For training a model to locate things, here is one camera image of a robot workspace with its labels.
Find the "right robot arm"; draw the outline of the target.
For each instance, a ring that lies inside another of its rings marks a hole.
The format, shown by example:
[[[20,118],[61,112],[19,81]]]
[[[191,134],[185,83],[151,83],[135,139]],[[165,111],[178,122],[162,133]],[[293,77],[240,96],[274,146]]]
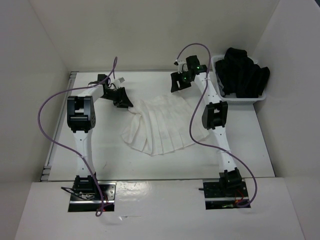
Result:
[[[201,123],[205,130],[213,134],[217,141],[215,147],[221,154],[219,165],[219,180],[217,191],[224,197],[231,196],[242,184],[242,176],[232,156],[226,134],[228,103],[218,96],[207,66],[200,64],[198,57],[192,55],[185,61],[175,60],[177,71],[171,74],[171,92],[189,88],[194,82],[201,92],[200,100],[205,107],[201,116]]]

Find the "white pleated skirt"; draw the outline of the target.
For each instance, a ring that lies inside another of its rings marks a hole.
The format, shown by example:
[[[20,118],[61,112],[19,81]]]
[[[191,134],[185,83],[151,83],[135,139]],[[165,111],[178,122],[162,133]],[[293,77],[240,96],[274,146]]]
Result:
[[[139,99],[128,111],[132,118],[121,137],[132,149],[156,156],[194,144],[189,134],[193,109],[181,95]]]

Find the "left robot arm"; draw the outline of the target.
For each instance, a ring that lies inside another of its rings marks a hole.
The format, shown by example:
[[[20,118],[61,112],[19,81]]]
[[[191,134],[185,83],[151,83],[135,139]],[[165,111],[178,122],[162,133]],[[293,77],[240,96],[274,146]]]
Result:
[[[81,93],[67,98],[66,120],[75,142],[77,155],[76,177],[70,193],[82,200],[107,200],[99,186],[93,164],[92,135],[96,126],[95,102],[102,98],[112,101],[117,108],[133,106],[122,83],[123,77],[111,80],[99,74],[96,81],[81,87]]]

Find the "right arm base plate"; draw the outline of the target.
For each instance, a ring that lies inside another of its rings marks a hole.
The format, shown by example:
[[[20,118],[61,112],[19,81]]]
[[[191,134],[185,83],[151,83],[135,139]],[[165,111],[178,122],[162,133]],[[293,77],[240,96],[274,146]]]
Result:
[[[245,181],[231,189],[223,189],[216,179],[204,180],[198,190],[203,192],[206,210],[238,209],[238,204],[245,205],[250,201]]]

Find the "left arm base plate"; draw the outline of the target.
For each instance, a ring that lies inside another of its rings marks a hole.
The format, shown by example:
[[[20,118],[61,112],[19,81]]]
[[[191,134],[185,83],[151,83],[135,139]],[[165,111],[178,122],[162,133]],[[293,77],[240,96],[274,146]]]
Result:
[[[99,186],[103,196],[103,211],[113,212],[115,210],[116,184],[102,183]],[[70,192],[69,213],[96,212],[101,207],[102,201],[98,190],[96,192],[88,190],[76,192],[74,188],[70,188],[68,192]]]

